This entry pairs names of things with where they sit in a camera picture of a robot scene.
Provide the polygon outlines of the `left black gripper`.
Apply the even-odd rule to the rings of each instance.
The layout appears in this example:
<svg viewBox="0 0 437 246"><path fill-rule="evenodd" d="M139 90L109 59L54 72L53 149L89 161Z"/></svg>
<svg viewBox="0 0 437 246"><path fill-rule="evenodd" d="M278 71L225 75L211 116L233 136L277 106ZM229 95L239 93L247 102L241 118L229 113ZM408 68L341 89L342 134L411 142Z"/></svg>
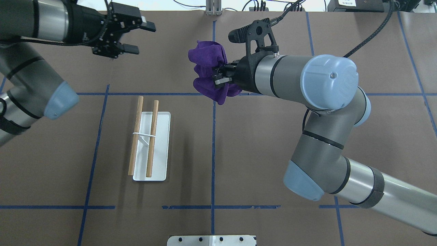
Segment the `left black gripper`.
<svg viewBox="0 0 437 246"><path fill-rule="evenodd" d="M121 37L134 29L156 32L154 22L142 20L139 8L117 2L108 4L107 14L77 2L67 2L67 44L91 47L92 53L104 57L139 54L135 45L122 44Z"/></svg>

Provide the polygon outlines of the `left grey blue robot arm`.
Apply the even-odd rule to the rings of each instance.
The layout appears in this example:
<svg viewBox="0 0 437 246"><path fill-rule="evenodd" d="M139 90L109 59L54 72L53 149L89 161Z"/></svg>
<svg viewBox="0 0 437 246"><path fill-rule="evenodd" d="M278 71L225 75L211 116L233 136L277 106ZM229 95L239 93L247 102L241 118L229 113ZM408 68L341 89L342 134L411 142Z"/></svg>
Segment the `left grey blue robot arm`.
<svg viewBox="0 0 437 246"><path fill-rule="evenodd" d="M31 46L88 46L95 55L139 54L121 37L135 29L155 32L140 9L104 1L107 12L76 0L2 0L1 73L13 84L1 93L1 145L23 134L42 117L56 120L78 102L77 93Z"/></svg>

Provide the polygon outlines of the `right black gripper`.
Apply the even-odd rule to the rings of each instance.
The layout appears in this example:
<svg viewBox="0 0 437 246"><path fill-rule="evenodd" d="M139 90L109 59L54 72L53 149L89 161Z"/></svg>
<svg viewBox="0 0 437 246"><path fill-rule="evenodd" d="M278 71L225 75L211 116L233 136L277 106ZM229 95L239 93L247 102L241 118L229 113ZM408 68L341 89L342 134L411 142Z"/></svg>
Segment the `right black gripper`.
<svg viewBox="0 0 437 246"><path fill-rule="evenodd" d="M255 83L255 72L263 58L264 56L244 56L223 66L214 67L212 72L214 85L233 83L241 90L260 94Z"/></svg>

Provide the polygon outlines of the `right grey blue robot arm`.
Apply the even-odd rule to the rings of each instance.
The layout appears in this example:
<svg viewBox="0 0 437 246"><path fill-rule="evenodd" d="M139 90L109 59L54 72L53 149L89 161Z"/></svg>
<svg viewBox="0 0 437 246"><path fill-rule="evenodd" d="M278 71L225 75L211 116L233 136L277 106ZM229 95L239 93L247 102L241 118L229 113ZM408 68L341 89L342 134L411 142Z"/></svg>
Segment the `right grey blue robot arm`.
<svg viewBox="0 0 437 246"><path fill-rule="evenodd" d="M310 111L283 182L318 201L336 195L436 237L436 195L342 155L352 129L371 111L355 63L333 55L243 57L213 68L217 86L301 103Z"/></svg>

